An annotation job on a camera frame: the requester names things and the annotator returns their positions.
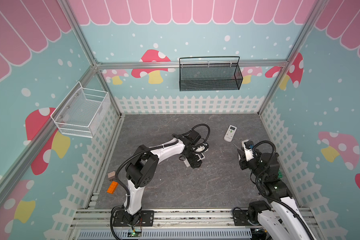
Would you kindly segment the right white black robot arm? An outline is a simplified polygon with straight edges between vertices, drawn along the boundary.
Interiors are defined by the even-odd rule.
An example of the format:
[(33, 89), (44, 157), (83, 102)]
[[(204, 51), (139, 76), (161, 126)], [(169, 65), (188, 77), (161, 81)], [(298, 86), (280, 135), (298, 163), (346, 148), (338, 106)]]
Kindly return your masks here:
[(267, 240), (314, 240), (292, 192), (279, 178), (276, 146), (267, 140), (257, 144), (244, 140), (238, 157), (241, 170), (250, 170), (250, 180), (264, 200), (249, 203), (246, 211), (233, 209), (235, 224), (241, 224), (240, 215), (246, 214), (249, 224), (262, 227)]

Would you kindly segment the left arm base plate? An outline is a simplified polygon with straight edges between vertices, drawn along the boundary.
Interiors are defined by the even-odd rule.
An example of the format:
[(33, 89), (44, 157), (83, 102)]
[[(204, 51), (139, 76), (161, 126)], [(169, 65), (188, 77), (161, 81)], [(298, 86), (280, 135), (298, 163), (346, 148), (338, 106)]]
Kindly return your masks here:
[(113, 215), (113, 227), (152, 227), (154, 221), (154, 211), (140, 210), (134, 215), (126, 211), (116, 211)]

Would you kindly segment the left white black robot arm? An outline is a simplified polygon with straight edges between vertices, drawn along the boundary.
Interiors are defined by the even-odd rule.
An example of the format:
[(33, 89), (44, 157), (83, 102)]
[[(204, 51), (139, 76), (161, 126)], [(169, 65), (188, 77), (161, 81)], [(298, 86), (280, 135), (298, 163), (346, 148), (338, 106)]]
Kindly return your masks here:
[(198, 124), (183, 134), (173, 134), (167, 143), (146, 147), (141, 145), (135, 153), (125, 160), (116, 171), (108, 173), (111, 181), (107, 192), (112, 194), (117, 186), (126, 191), (126, 200), (121, 207), (111, 210), (110, 225), (114, 227), (131, 227), (153, 225), (153, 211), (142, 210), (142, 198), (145, 187), (153, 180), (157, 166), (162, 161), (179, 155), (187, 167), (193, 169), (202, 165), (204, 153), (209, 149), (207, 140), (211, 129), (206, 124)]

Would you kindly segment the white remote with green buttons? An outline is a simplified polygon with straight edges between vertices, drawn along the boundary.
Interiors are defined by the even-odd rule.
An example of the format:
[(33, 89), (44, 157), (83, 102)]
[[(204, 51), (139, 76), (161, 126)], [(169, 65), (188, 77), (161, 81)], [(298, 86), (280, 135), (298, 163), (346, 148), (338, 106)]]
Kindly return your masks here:
[(205, 159), (204, 154), (190, 154), (188, 158), (184, 160), (186, 167), (191, 167), (192, 169), (199, 168), (203, 160)]

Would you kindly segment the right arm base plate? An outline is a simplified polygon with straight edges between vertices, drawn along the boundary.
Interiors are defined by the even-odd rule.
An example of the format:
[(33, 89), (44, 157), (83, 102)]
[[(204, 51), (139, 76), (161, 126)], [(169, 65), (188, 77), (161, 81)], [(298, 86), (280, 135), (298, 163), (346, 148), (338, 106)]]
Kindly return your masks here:
[(240, 208), (232, 209), (233, 221), (235, 226), (259, 226), (259, 222), (249, 216), (247, 210)]

